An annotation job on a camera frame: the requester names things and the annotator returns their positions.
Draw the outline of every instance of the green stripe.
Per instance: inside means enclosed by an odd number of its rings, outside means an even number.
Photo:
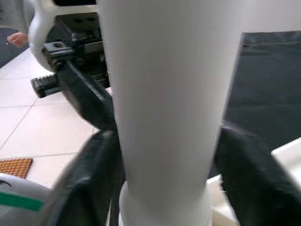
[[[43,205],[43,202],[28,197],[0,192],[0,205],[39,211]]]

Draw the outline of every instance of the person's hand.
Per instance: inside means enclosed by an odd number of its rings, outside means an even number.
[[[28,36],[26,34],[23,34],[21,32],[12,34],[7,37],[7,40],[9,43],[17,46],[17,47],[22,47],[28,42]]]

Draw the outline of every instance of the brown mat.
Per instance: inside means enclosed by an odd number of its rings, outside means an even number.
[[[32,164],[32,159],[0,160],[0,173],[25,178]]]

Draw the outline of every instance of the white tile floor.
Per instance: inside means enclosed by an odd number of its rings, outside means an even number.
[[[27,179],[52,187],[94,128],[61,93],[36,97],[30,79],[48,74],[29,49],[0,68],[0,159],[33,158]]]

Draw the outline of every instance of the white wall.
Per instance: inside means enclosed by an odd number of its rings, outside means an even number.
[[[301,0],[249,0],[245,32],[301,31]]]

